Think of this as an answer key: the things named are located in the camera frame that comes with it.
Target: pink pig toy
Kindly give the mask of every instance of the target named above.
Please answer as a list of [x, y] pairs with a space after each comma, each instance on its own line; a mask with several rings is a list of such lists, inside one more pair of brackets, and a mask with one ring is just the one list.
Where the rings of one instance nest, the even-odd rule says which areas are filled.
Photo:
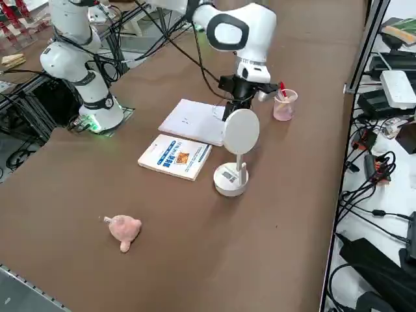
[[106, 216], [104, 217], [104, 222], [109, 224], [112, 236], [122, 242], [120, 244], [120, 250], [122, 252], [128, 252], [131, 242], [134, 241], [138, 232], [140, 232], [142, 222], [130, 216], [123, 215], [115, 216], [113, 218]]

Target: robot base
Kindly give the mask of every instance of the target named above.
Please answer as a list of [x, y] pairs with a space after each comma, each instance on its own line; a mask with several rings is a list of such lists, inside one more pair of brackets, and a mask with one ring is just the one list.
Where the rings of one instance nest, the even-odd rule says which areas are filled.
[[124, 119], [123, 109], [115, 97], [113, 101], [114, 104], [110, 109], [88, 109], [84, 105], [81, 106], [79, 115], [91, 120], [92, 126], [89, 129], [91, 132], [100, 133], [121, 124]]
[[224, 196], [235, 197], [241, 195], [247, 187], [248, 172], [246, 172], [246, 182], [240, 184], [239, 172], [236, 162], [227, 162], [219, 166], [214, 172], [214, 184], [216, 190]]

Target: electrical outlet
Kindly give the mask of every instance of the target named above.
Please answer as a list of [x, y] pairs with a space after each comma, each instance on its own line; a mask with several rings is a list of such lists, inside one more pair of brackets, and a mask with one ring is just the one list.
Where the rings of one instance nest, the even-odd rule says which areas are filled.
[[380, 80], [391, 107], [396, 109], [414, 109], [416, 107], [416, 95], [404, 71], [385, 70], [382, 72]]

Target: pen holder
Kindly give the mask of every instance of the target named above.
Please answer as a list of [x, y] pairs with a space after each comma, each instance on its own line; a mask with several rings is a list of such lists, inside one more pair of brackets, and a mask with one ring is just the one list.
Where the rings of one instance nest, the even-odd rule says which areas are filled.
[[294, 116], [294, 102], [298, 99], [298, 94], [291, 89], [283, 89], [286, 92], [286, 98], [281, 92], [274, 97], [273, 117], [286, 122]]

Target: white book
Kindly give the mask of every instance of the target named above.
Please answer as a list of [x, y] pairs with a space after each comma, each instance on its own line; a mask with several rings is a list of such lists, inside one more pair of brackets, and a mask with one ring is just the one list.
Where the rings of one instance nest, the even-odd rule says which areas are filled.
[[182, 99], [159, 126], [159, 131], [222, 146], [224, 109], [224, 106]]
[[195, 181], [212, 146], [159, 135], [138, 159], [138, 164], [171, 176]]

